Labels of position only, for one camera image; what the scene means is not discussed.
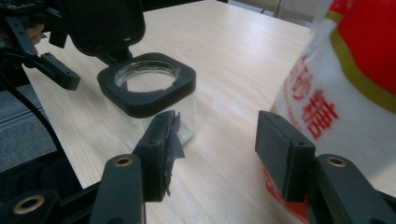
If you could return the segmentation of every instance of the clear glass container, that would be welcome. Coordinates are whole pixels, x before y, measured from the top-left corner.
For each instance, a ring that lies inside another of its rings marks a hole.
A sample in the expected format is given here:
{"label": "clear glass container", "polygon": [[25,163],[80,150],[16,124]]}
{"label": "clear glass container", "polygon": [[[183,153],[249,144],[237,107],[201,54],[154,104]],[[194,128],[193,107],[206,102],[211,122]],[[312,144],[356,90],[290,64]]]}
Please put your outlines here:
{"label": "clear glass container", "polygon": [[[168,62],[142,61],[131,63],[123,67],[114,76],[118,87],[130,92],[142,94],[172,88],[174,81],[179,76],[179,69]],[[146,118],[134,118],[127,115],[118,106],[107,98],[107,107],[112,119],[120,131],[120,139],[130,148],[134,149],[139,139],[155,115]],[[176,103],[159,111],[175,110],[180,114],[181,125],[177,133],[182,145],[185,145],[194,136],[195,127],[195,95],[194,91]]]}

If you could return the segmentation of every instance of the black jar lid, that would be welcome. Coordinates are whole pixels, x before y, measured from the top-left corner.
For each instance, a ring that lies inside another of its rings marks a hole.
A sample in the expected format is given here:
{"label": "black jar lid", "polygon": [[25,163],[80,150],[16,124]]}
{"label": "black jar lid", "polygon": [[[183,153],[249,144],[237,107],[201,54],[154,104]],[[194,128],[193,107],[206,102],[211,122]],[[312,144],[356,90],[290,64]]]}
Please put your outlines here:
{"label": "black jar lid", "polygon": [[[120,71],[138,65],[139,76],[153,67],[169,70],[175,81],[166,89],[136,92],[123,88]],[[98,82],[102,93],[126,115],[143,119],[151,117],[170,105],[177,103],[195,91],[195,71],[161,53],[147,53],[112,65],[99,73]]]}

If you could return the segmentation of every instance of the gray floor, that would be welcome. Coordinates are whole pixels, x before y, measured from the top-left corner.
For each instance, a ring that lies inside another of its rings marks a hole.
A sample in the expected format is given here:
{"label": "gray floor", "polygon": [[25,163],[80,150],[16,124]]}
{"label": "gray floor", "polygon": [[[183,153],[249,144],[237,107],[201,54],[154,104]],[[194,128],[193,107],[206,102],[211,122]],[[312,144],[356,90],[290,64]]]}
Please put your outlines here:
{"label": "gray floor", "polygon": [[[41,109],[32,86],[18,90]],[[8,91],[0,91],[0,102],[0,172],[55,150],[47,130],[27,107]]]}

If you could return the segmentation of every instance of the light wood surface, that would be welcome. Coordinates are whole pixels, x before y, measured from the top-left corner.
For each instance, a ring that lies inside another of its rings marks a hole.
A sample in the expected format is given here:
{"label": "light wood surface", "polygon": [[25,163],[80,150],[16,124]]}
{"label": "light wood surface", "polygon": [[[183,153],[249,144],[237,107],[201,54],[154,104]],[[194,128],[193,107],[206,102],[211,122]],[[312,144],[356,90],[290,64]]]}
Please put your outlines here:
{"label": "light wood surface", "polygon": [[[269,110],[309,31],[242,8],[203,1],[145,13],[147,31],[133,55],[166,54],[197,73],[196,131],[177,160],[162,203],[147,203],[148,223],[299,223],[265,190],[254,151],[259,110]],[[51,52],[77,72],[66,91],[27,69],[35,91],[83,187],[105,162],[130,150],[119,140],[96,75],[106,66],[71,41]]]}

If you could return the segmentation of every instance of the black mechanical part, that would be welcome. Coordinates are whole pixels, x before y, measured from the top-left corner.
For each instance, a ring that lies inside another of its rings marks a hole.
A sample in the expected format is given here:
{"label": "black mechanical part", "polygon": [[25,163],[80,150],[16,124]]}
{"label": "black mechanical part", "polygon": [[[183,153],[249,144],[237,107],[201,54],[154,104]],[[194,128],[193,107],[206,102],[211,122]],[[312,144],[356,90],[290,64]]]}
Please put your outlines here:
{"label": "black mechanical part", "polygon": [[[133,154],[110,159],[100,182],[60,199],[51,189],[29,191],[0,207],[10,224],[146,223],[146,202],[160,202],[176,158],[184,157],[177,137],[180,116],[154,117]],[[15,212],[15,207],[24,213]]]}
{"label": "black mechanical part", "polygon": [[[139,0],[120,0],[117,4],[112,0],[102,0],[100,4],[96,0],[56,2],[67,18],[65,22],[74,45],[86,55],[117,55],[117,51],[128,50],[140,41],[146,30]],[[114,25],[117,29],[109,32]]]}
{"label": "black mechanical part", "polygon": [[0,13],[9,16],[20,16],[38,11],[45,6],[45,0],[2,0]]}
{"label": "black mechanical part", "polygon": [[65,18],[62,17],[58,9],[51,6],[46,8],[45,17],[46,29],[44,31],[50,30],[49,42],[51,45],[63,49],[68,34]]}
{"label": "black mechanical part", "polygon": [[315,145],[279,115],[260,111],[256,152],[286,202],[303,202]]}
{"label": "black mechanical part", "polygon": [[334,223],[395,223],[396,215],[351,161],[324,154],[313,170]]}
{"label": "black mechanical part", "polygon": [[260,111],[256,151],[286,202],[308,196],[311,224],[396,223],[394,198],[375,190],[351,161],[315,157],[315,146],[281,116]]}
{"label": "black mechanical part", "polygon": [[119,155],[106,163],[91,224],[146,223],[141,169],[140,158],[134,154]]}
{"label": "black mechanical part", "polygon": [[59,196],[54,190],[34,190],[7,202],[0,220],[7,224],[61,223]]}
{"label": "black mechanical part", "polygon": [[74,91],[80,81],[74,73],[50,53],[37,56],[37,51],[18,17],[4,17],[4,22],[10,29],[10,43],[0,38],[0,55],[10,63],[25,63],[28,67],[36,67],[44,75],[66,90]]}
{"label": "black mechanical part", "polygon": [[145,202],[161,202],[169,192],[172,169],[177,158],[184,158],[177,137],[180,115],[165,111],[157,115],[137,143],[133,154],[142,160]]}
{"label": "black mechanical part", "polygon": [[75,91],[81,80],[79,75],[61,63],[52,54],[45,53],[39,60],[34,61],[35,67],[44,73],[60,87]]}

